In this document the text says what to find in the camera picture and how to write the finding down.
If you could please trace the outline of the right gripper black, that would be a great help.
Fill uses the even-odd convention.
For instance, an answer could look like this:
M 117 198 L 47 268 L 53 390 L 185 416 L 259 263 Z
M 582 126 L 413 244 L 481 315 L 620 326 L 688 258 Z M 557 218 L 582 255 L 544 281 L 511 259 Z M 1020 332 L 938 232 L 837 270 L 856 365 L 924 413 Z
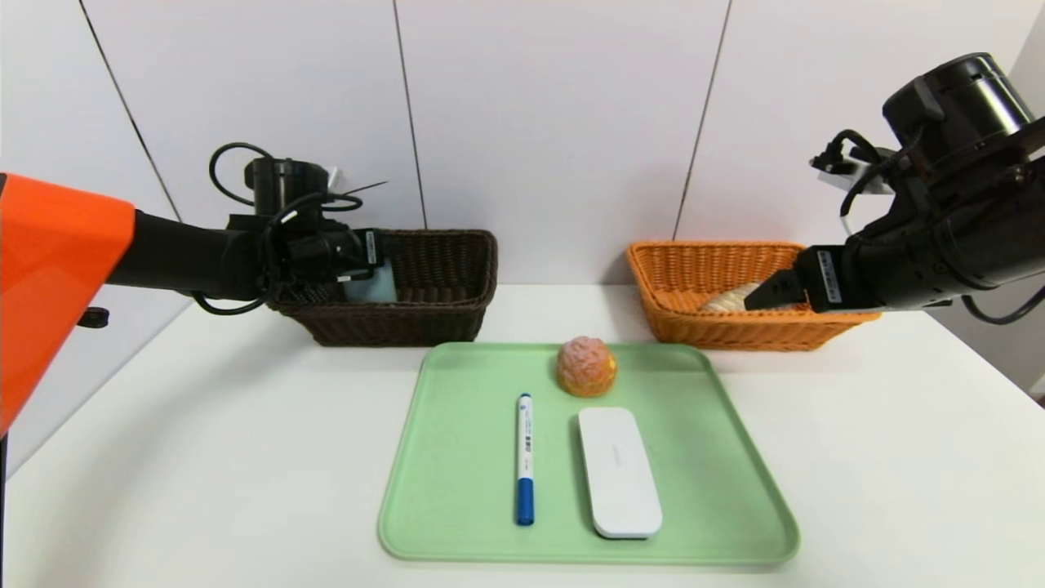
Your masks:
M 805 305 L 817 313 L 886 312 L 948 305 L 954 297 L 953 224 L 890 211 L 841 245 L 803 250 L 744 298 L 746 311 Z

